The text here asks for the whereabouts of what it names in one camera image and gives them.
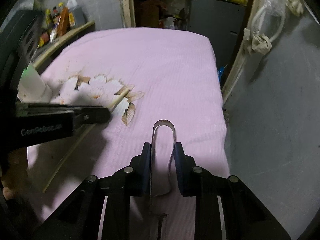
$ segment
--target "bed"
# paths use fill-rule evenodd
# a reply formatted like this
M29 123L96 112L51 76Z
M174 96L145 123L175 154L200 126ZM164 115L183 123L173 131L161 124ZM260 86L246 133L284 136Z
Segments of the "bed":
M213 175L227 177L224 152L226 125L215 56L209 40L175 30L127 28L89 33L51 63L42 78L53 102L107 105L123 87L131 89L109 124L96 125L81 141L41 193L55 166L79 136L28 148L27 192L40 220L45 220L88 175L112 175L151 143L156 121L167 119L187 155ZM153 190L168 189L167 165L172 131L160 127L156 136ZM193 239L195 198L182 197L174 163L173 191L155 206L167 216L166 239ZM130 239L148 239L143 210L131 201Z

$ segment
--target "cloth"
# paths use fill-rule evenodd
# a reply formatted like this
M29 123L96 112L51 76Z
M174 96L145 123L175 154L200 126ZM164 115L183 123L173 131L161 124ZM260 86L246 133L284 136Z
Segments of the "cloth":
M153 125L160 119L174 124L177 141L182 142L185 154L193 156L197 165L213 175L229 175L224 152L226 125L222 96L214 52L206 37L151 28L89 33L65 48L42 74L54 95L60 91L61 84L75 76L91 79L103 76L117 84L134 84L132 91L142 91L144 95L133 102L135 113L128 125L123 122L121 111L109 124L96 125L65 162L45 194L39 190L77 135L28 148L28 175L33 185L28 197L42 220L87 176L103 178L129 165L133 156L141 154L144 142L151 142ZM167 191L172 146L171 129L159 127L154 195ZM170 180L172 192L155 201L154 211L168 214L166 239L193 239L196 201L195 197L180 195L174 162ZM131 239L149 236L149 218L141 202L139 198L131 200Z
M289 8L289 10L295 15L300 16L303 14L303 4L301 0L287 0L286 6Z
M262 55L266 55L271 49L272 44L269 41L269 38L264 34L255 33L253 39L250 36L250 30L244 29L244 49L252 53L252 51L259 52Z

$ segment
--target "leaf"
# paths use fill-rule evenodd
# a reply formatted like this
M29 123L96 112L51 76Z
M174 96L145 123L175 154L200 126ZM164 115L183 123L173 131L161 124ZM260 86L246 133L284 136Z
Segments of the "leaf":
M124 115L122 116L121 120L122 122L128 126L129 123L131 122L132 118L134 117L134 113L136 111L136 107L134 106L133 103L129 103L128 109L124 111Z
M78 75L77 86L80 86L82 82L89 84L89 81L90 81L90 77L83 77L81 75Z
M135 100L138 100L140 98L142 98L146 93L142 92L142 91L137 91L137 92L129 92L126 97L128 99L128 102L131 103Z
M115 95L121 95L121 93L127 88L131 91L134 87L135 85L124 85L118 92L115 93Z

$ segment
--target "screw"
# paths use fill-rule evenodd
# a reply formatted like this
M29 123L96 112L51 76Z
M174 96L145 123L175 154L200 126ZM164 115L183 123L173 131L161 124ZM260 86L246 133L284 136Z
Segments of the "screw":
M124 171L125 173L131 173L131 172L133 172L133 168L132 168L131 166L126 166L126 167L123 169L123 171Z
M201 173L202 172L202 168L199 167L199 166L194 166L192 168L192 171L195 172L195 173Z
M239 181L239 178L237 176L232 175L229 177L229 180L233 183L237 183Z
M90 175L90 176L88 176L85 180L86 180L87 182L94 182L96 179L97 179L97 176Z

